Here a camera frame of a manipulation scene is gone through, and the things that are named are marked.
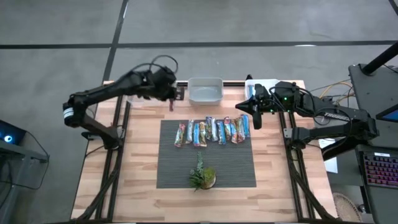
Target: wooden tabletop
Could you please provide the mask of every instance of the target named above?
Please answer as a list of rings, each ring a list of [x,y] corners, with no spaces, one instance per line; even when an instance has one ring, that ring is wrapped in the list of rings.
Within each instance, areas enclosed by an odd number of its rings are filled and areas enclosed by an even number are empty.
[[[303,81],[295,82],[298,86],[304,87]],[[132,107],[126,131],[126,144],[113,221],[296,221],[286,153],[279,117],[276,114],[264,114],[260,130],[254,130],[251,123],[252,138],[250,141],[257,187],[213,188],[196,192],[193,189],[156,188],[160,121],[163,119],[204,119],[206,115],[215,118],[224,118],[225,116],[234,118],[242,113],[234,108],[235,104],[243,100],[244,90],[242,87],[224,87],[224,97],[219,106],[193,107],[188,100],[184,100],[176,103],[174,112],[169,111],[169,103],[163,102],[146,101],[142,107]],[[96,120],[106,126],[110,125],[115,105],[115,98],[100,103]],[[295,119],[297,126],[313,127],[311,118],[295,115]],[[90,142],[87,152],[102,144],[101,141]],[[72,218],[81,215],[98,193],[105,157],[106,151],[101,149],[85,159]],[[326,210],[336,217],[335,204],[320,150],[308,146],[303,150],[303,157],[312,192]],[[304,217],[308,217],[303,193],[300,193]],[[108,210],[107,200],[108,198],[104,203],[103,214],[106,214]]]

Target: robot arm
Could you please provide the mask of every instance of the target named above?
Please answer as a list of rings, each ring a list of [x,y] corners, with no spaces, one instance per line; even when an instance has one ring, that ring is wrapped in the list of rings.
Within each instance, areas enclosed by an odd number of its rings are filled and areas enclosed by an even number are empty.
[[[73,128],[82,127],[92,134],[99,135],[104,141],[105,149],[117,149],[121,140],[116,126],[105,127],[95,121],[86,114],[87,107],[117,96],[137,95],[147,100],[170,100],[172,110],[174,100],[182,100],[183,89],[175,87],[176,77],[173,71],[167,67],[159,67],[155,73],[150,70],[131,70],[112,84],[71,94],[69,100],[63,104],[65,124]]]
[[[376,122],[367,111],[333,105],[313,96],[295,83],[279,82],[269,91],[262,85],[256,84],[255,90],[255,95],[235,106],[253,116],[254,129],[261,128],[261,115],[264,112],[296,112],[303,117],[326,116],[348,121],[344,125],[325,128],[284,129],[288,144],[293,148],[304,149],[305,145],[314,139],[346,136],[356,141],[367,141],[379,135]]]

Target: gray floor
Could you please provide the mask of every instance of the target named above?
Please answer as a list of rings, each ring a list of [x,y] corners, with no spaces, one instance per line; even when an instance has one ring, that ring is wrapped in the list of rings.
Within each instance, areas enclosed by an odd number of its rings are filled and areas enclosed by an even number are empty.
[[[121,3],[0,0],[0,45],[110,44]],[[119,42],[394,40],[397,21],[388,0],[130,0]],[[179,80],[240,80],[250,73],[304,80],[313,89],[347,79],[348,65],[366,63],[387,47],[118,49],[110,79],[170,54],[180,64]],[[32,132],[51,154],[42,188],[21,196],[13,223],[69,219],[87,141],[81,129],[63,124],[62,103],[101,83],[108,54],[109,49],[0,50],[0,119]]]

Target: woven mat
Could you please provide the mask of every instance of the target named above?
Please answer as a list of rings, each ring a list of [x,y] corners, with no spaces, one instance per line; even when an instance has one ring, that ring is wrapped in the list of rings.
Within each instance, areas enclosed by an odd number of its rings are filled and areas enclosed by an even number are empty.
[[[227,141],[226,145],[206,141],[207,147],[195,147],[193,143],[174,146],[180,123],[188,120],[163,120],[160,125],[157,188],[189,188],[190,170],[197,165],[197,152],[201,151],[204,167],[216,170],[214,187],[256,187],[251,141],[247,138],[239,144]],[[187,138],[187,128],[183,142]]]

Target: keyboard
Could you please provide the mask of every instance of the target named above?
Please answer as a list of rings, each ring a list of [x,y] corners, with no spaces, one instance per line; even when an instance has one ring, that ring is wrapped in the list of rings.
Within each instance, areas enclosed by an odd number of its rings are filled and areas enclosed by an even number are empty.
[[[368,185],[398,189],[398,157],[363,154]]]

